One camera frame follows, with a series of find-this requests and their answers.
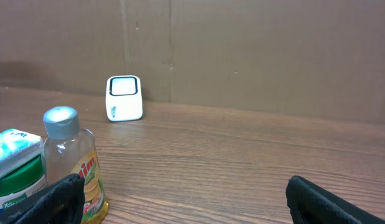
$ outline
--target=wood grain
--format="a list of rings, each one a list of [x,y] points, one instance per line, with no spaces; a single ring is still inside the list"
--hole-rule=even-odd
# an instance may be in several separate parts
[[[153,102],[110,123],[103,97],[0,86],[0,131],[46,136],[58,105],[96,136],[105,223],[292,223],[293,175],[385,219],[385,124]]]

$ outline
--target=yellow label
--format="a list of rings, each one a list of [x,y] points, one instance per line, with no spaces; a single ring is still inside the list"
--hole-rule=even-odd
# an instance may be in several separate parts
[[[102,209],[105,201],[104,185],[96,151],[92,150],[85,155],[72,169],[72,174],[79,174],[80,177],[85,178],[85,204],[81,219],[85,221],[96,215]]]

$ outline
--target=plastic container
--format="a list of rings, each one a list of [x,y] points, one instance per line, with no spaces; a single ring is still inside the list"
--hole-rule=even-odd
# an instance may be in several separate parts
[[[0,212],[45,188],[40,156],[0,178]]]
[[[94,135],[81,129],[78,113],[67,106],[54,107],[43,117],[49,138],[44,142],[43,165],[49,184],[77,173],[85,178],[82,223],[99,223],[108,212]]]
[[[42,148],[40,136],[16,129],[0,133],[0,178],[40,155]]]

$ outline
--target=wet wipes package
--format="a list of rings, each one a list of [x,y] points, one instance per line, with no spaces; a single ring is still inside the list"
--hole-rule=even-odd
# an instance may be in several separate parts
[[[16,129],[0,133],[0,178],[42,152],[40,136]]]

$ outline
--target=bottle label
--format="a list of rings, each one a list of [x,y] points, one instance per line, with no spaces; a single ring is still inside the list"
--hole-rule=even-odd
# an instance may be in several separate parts
[[[97,162],[97,153],[92,150],[85,155],[73,168],[72,174],[79,174],[85,178],[85,204],[83,206],[82,221],[95,216],[103,207],[105,191],[100,167]]]
[[[30,197],[45,187],[47,187],[47,182],[45,181],[45,176],[43,175],[30,187],[10,195],[0,197],[0,212],[3,212],[5,209],[13,205],[16,205],[17,203],[23,201],[25,198]]]

